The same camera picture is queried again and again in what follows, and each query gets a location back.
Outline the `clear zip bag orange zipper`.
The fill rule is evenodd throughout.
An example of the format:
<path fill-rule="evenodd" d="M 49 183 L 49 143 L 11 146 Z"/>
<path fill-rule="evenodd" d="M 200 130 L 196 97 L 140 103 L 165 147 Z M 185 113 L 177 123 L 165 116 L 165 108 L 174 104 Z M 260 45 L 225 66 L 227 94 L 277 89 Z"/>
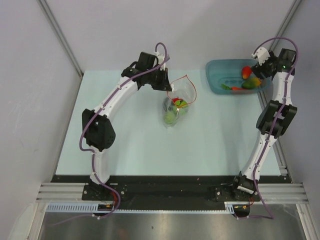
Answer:
<path fill-rule="evenodd" d="M 197 100 L 197 89 L 188 75 L 184 75 L 169 85 L 171 91 L 166 92 L 162 102 L 163 123 L 166 128 L 171 128 L 183 120 Z"/>

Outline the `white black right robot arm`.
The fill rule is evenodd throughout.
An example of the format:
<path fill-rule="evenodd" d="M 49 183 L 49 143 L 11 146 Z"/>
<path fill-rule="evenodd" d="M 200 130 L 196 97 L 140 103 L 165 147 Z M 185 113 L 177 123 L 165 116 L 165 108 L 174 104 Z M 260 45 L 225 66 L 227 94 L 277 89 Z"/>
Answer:
<path fill-rule="evenodd" d="M 273 51 L 259 47 L 252 57 L 257 60 L 251 67 L 252 73 L 259 80 L 271 78 L 273 95 L 257 120 L 258 135 L 250 158 L 230 188 L 231 196 L 237 201 L 246 201 L 258 192 L 261 168 L 268 152 L 286 132 L 298 111 L 291 98 L 298 50 L 283 48 L 275 55 Z"/>

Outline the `green orange toy mango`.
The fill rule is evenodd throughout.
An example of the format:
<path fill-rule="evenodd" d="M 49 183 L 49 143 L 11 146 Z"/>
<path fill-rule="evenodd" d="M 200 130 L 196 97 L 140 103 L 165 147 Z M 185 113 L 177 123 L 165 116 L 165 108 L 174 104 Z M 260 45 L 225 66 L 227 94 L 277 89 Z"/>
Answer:
<path fill-rule="evenodd" d="M 259 79 L 258 77 L 252 77 L 252 78 L 246 79 L 242 83 L 241 87 L 246 90 L 252 90 L 252 89 L 258 88 L 261 84 L 262 84 L 261 79 Z"/>

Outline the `red toy strawberry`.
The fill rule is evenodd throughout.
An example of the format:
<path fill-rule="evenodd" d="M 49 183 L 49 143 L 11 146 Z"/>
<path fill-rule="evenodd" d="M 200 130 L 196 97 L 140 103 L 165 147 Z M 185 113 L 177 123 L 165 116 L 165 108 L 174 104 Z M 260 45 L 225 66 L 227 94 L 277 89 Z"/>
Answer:
<path fill-rule="evenodd" d="M 244 80 L 248 79 L 252 74 L 252 69 L 250 66 L 244 66 L 241 70 L 241 76 Z"/>

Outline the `green striped toy watermelon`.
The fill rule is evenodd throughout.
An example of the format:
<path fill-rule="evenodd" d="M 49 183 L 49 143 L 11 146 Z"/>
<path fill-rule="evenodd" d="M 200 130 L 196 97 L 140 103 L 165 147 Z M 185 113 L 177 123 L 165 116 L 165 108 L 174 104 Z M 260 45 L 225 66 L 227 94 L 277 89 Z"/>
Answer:
<path fill-rule="evenodd" d="M 186 114 L 189 111 L 188 103 L 182 98 L 180 98 L 174 104 L 175 104 L 176 112 L 179 113 L 180 115 Z"/>

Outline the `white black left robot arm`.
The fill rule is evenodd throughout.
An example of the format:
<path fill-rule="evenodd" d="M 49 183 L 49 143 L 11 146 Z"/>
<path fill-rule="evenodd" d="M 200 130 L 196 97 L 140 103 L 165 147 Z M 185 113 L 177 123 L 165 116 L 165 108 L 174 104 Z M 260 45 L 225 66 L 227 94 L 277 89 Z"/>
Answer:
<path fill-rule="evenodd" d="M 100 200 L 107 199 L 111 193 L 111 188 L 105 183 L 110 178 L 106 160 L 107 149 L 116 139 L 113 118 L 123 104 L 144 85 L 150 85 L 156 91 L 172 90 L 166 67 L 169 59 L 167 53 L 141 52 L 138 60 L 122 71 L 111 93 L 94 109 L 86 108 L 82 112 L 79 148 L 83 152 L 91 153 L 90 179 L 96 184 L 93 194 Z"/>

